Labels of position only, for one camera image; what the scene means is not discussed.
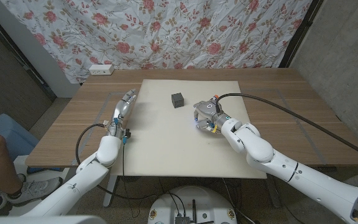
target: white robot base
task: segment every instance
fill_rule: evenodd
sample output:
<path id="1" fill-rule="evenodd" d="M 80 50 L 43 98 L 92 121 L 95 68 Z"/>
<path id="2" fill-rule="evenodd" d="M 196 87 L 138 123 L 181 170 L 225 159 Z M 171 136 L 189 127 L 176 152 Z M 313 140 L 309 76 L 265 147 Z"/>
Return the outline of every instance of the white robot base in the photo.
<path id="1" fill-rule="evenodd" d="M 148 217 L 148 224 L 171 224 L 171 223 L 224 223 L 236 224 L 236 214 L 230 202 L 222 195 L 211 189 L 201 186 L 182 186 L 170 190 L 159 197 L 152 205 Z"/>

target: gray wall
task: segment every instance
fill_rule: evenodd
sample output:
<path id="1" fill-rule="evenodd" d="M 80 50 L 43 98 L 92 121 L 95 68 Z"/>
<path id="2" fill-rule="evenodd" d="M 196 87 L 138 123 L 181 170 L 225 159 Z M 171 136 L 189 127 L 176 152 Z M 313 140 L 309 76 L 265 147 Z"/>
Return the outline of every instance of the gray wall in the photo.
<path id="1" fill-rule="evenodd" d="M 324 1 L 290 67 L 358 137 L 358 1 Z"/>
<path id="2" fill-rule="evenodd" d="M 55 59 L 38 43 L 30 31 L 21 24 L 0 1 L 0 24 L 11 36 L 31 64 L 48 83 L 57 97 L 73 97 L 79 84 L 71 84 Z"/>

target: power strip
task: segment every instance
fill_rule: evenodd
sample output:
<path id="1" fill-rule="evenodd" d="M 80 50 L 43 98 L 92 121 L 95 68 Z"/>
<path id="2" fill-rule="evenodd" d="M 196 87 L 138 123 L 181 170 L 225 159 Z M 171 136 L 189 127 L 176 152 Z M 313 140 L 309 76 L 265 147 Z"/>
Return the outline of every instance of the power strip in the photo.
<path id="1" fill-rule="evenodd" d="M 89 71 L 91 75 L 111 75 L 114 67 L 112 65 L 92 65 Z"/>

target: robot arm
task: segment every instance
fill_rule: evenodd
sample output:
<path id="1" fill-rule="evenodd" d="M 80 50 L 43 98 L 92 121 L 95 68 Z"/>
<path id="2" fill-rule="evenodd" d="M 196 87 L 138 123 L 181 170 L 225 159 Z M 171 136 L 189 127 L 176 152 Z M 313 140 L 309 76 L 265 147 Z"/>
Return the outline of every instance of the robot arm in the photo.
<path id="1" fill-rule="evenodd" d="M 134 92 L 135 90 L 128 91 L 117 104 L 112 122 L 106 126 L 108 131 L 102 137 L 98 150 L 81 162 L 76 170 L 76 175 L 23 217 L 66 215 L 85 193 L 104 179 L 109 171 L 108 168 L 117 159 L 122 139 L 125 143 L 126 138 L 131 135 L 128 129 L 121 127 L 121 124 L 125 115 L 131 110 L 131 103 L 136 98 Z"/>
<path id="2" fill-rule="evenodd" d="M 221 113 L 208 111 L 214 108 L 207 107 L 211 103 L 214 103 L 214 98 L 195 104 L 198 114 L 203 114 L 206 118 L 202 122 L 210 124 L 209 126 L 217 126 L 216 129 L 221 130 L 231 147 L 236 152 L 246 155 L 250 166 L 282 179 L 328 208 L 346 223 L 358 221 L 358 187 L 337 181 L 281 154 L 260 137 L 255 126 L 249 123 L 242 125 L 222 110 Z M 218 120 L 222 114 L 228 118 L 223 124 L 222 120 Z"/>

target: small black block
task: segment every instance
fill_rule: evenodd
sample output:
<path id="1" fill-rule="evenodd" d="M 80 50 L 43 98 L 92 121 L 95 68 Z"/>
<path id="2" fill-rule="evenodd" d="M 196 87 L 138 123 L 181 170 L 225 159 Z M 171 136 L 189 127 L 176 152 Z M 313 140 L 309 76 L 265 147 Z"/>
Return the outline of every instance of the small black block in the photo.
<path id="1" fill-rule="evenodd" d="M 185 101 L 181 93 L 172 94 L 172 104 L 174 108 L 178 108 L 185 105 Z"/>

